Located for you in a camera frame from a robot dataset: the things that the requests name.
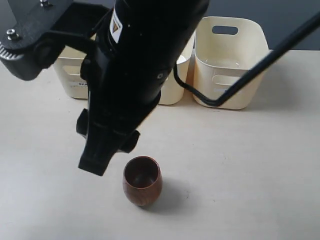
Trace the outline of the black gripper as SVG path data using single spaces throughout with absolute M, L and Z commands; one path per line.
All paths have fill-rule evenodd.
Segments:
M 138 127 L 160 101 L 161 89 L 180 55 L 175 43 L 84 49 L 80 74 L 88 84 L 88 108 L 76 130 L 85 137 L 78 168 L 103 176 L 117 152 L 131 152 Z

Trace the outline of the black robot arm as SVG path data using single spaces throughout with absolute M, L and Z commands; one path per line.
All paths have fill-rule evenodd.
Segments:
M 78 167 L 102 176 L 117 152 L 131 152 L 139 125 L 209 6 L 207 0 L 118 0 L 97 29 L 80 75 L 88 105 L 76 131 L 85 137 Z

